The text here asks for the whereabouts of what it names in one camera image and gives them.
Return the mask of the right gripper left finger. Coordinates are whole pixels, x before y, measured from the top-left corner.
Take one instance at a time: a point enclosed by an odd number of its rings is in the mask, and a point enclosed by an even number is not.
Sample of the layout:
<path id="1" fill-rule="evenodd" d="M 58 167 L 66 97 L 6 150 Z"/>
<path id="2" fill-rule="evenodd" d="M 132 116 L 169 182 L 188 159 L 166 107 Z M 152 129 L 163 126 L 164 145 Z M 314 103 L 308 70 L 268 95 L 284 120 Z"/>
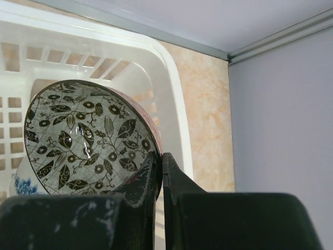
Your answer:
<path id="1" fill-rule="evenodd" d="M 1 249 L 153 249 L 158 159 L 109 194 L 20 195 L 1 205 Z"/>

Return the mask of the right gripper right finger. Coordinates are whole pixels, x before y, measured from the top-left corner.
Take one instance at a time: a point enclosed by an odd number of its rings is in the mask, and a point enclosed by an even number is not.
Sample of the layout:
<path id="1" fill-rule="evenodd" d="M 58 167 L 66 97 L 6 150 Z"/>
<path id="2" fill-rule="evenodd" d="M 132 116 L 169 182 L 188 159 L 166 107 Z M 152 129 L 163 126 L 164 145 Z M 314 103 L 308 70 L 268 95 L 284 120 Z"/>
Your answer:
<path id="1" fill-rule="evenodd" d="M 162 164 L 167 249 L 322 249 L 294 195 L 207 192 L 172 154 Z"/>

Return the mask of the black leaf pink bowl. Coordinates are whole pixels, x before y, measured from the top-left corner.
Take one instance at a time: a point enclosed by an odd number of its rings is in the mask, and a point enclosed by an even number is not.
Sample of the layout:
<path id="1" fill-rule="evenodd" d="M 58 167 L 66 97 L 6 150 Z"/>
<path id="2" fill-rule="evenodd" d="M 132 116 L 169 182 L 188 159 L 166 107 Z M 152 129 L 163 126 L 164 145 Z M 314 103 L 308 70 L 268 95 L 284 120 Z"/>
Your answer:
<path id="1" fill-rule="evenodd" d="M 109 194 L 161 155 L 159 133 L 124 94 L 83 80 L 40 90 L 24 121 L 25 150 L 50 195 Z"/>

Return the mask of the white plastic dish rack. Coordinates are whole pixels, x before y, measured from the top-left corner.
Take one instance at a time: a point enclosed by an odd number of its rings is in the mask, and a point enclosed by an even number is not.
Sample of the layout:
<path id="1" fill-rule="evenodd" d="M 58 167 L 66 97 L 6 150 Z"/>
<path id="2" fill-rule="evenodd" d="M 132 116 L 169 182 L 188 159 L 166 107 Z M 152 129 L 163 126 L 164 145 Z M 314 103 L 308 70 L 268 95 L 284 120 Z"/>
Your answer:
<path id="1" fill-rule="evenodd" d="M 183 92 L 175 62 L 156 40 L 1 1 L 1 199 L 24 157 L 31 99 L 60 80 L 116 89 L 151 116 L 166 152 L 194 176 Z"/>

